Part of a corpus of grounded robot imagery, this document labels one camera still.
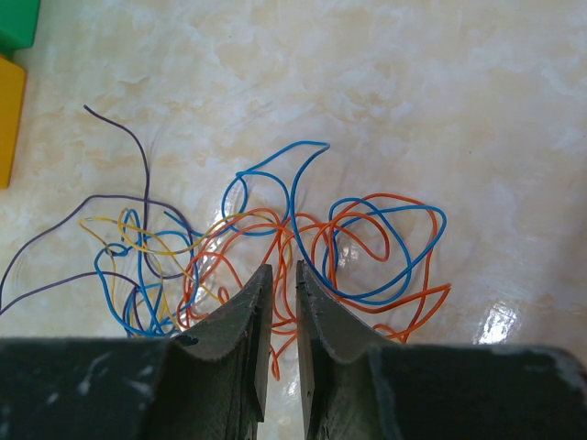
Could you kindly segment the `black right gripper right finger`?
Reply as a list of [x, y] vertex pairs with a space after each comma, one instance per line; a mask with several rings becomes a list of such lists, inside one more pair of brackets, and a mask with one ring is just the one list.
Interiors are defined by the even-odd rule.
[[583, 439], [586, 371], [552, 346], [400, 345], [296, 268], [309, 439]]

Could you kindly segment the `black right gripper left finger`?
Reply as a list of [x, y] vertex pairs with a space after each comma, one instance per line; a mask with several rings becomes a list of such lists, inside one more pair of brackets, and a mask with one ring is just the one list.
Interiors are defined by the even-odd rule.
[[5, 338], [4, 439], [252, 439], [264, 418], [272, 269], [172, 338]]

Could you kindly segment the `yellow storage bin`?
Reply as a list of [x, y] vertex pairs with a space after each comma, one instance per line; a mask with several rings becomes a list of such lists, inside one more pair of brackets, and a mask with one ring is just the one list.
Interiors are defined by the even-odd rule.
[[27, 76], [4, 55], [0, 74], [0, 186], [5, 189], [12, 175]]

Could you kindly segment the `near green storage bin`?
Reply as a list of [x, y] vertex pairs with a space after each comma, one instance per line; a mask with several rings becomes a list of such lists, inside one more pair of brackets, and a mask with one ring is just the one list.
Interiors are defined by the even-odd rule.
[[23, 50], [33, 46], [39, 17], [39, 0], [1, 0], [1, 47]]

